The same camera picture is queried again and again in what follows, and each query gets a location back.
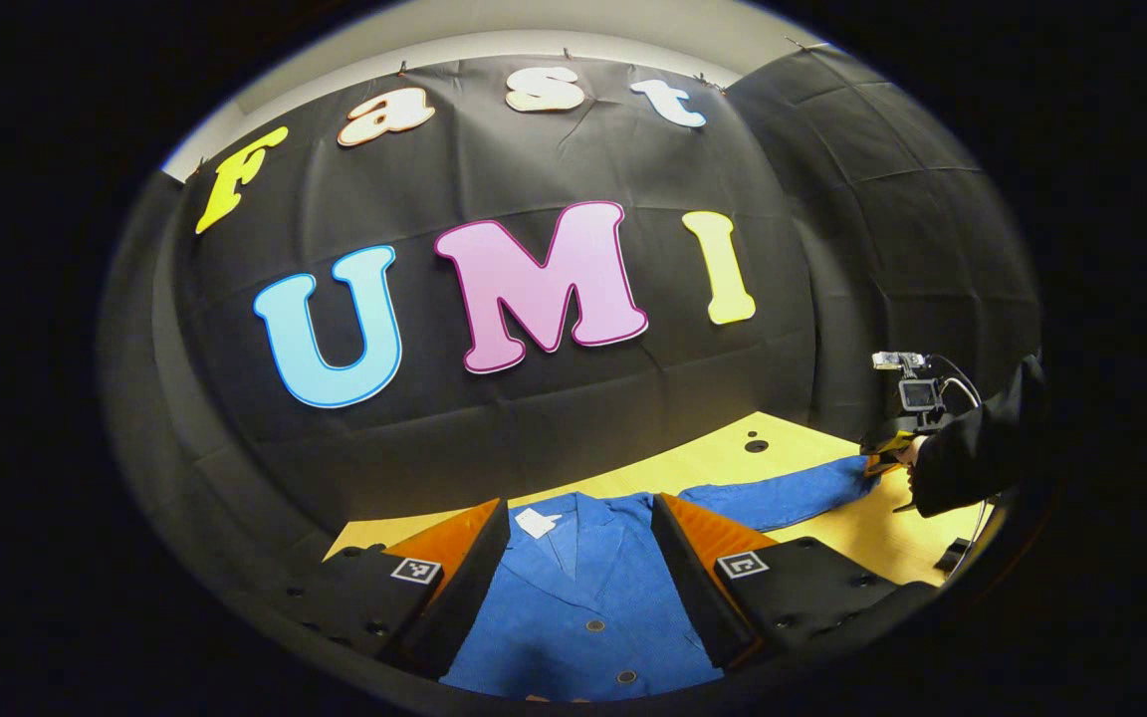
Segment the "white tag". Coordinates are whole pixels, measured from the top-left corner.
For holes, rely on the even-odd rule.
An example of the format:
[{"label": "white tag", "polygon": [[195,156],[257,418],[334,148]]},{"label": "white tag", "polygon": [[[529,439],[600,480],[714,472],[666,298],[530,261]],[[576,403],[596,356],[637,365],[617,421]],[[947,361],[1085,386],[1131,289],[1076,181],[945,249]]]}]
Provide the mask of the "white tag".
[{"label": "white tag", "polygon": [[547,531],[555,528],[555,523],[552,522],[551,517],[541,516],[541,514],[533,508],[522,509],[522,512],[517,513],[516,524],[520,525],[523,531],[532,536],[533,539],[540,539],[540,537],[547,535]]}]

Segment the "letter u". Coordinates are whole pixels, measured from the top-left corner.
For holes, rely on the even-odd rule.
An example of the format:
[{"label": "letter u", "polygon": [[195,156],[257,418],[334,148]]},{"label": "letter u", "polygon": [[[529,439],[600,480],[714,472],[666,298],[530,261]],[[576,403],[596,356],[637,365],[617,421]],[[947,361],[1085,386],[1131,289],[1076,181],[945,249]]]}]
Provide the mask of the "letter u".
[{"label": "letter u", "polygon": [[268,327],[273,361],[290,395],[315,408],[343,408],[379,393],[401,363],[401,335],[388,291],[388,266],[396,259],[391,246],[348,254],[331,273],[351,289],[365,349],[345,367],[325,363],[309,313],[315,290],[313,274],[287,276],[255,298],[255,312]]}]

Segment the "black sleeve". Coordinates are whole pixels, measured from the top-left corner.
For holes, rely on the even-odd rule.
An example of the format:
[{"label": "black sleeve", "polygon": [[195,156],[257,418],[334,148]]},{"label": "black sleeve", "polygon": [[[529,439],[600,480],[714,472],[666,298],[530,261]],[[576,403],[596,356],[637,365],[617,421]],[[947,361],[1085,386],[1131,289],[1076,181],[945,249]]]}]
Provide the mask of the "black sleeve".
[{"label": "black sleeve", "polygon": [[970,505],[1020,480],[1021,455],[1044,423],[1045,393],[1043,365],[1025,356],[1006,390],[924,441],[911,471],[921,516]]}]

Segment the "pink letter m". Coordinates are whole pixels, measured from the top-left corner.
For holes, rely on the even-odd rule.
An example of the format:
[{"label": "pink letter m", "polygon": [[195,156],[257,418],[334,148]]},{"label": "pink letter m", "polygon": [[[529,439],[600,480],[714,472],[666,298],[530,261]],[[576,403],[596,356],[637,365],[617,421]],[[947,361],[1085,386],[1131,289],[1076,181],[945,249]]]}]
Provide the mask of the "pink letter m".
[{"label": "pink letter m", "polygon": [[468,309],[471,350],[463,357],[468,371],[500,372],[524,358],[523,342],[507,335],[505,305],[547,353],[561,344],[574,290],[577,343],[615,343],[649,328],[649,317],[631,298],[623,267],[618,246],[623,217],[623,208],[612,201],[565,208],[555,219],[546,264],[536,262],[499,223],[470,223],[443,233],[436,252],[454,262]]}]

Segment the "blue jacket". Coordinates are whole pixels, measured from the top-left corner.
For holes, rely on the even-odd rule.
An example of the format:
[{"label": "blue jacket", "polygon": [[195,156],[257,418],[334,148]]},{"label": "blue jacket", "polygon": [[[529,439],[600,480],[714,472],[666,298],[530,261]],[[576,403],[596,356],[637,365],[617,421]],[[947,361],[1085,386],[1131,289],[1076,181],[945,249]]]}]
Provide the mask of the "blue jacket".
[{"label": "blue jacket", "polygon": [[[865,458],[755,484],[693,486],[679,498],[757,531],[868,494]],[[555,528],[515,525],[477,622],[442,683],[524,699],[635,699],[716,679],[650,531],[653,496],[562,494],[529,505]]]}]

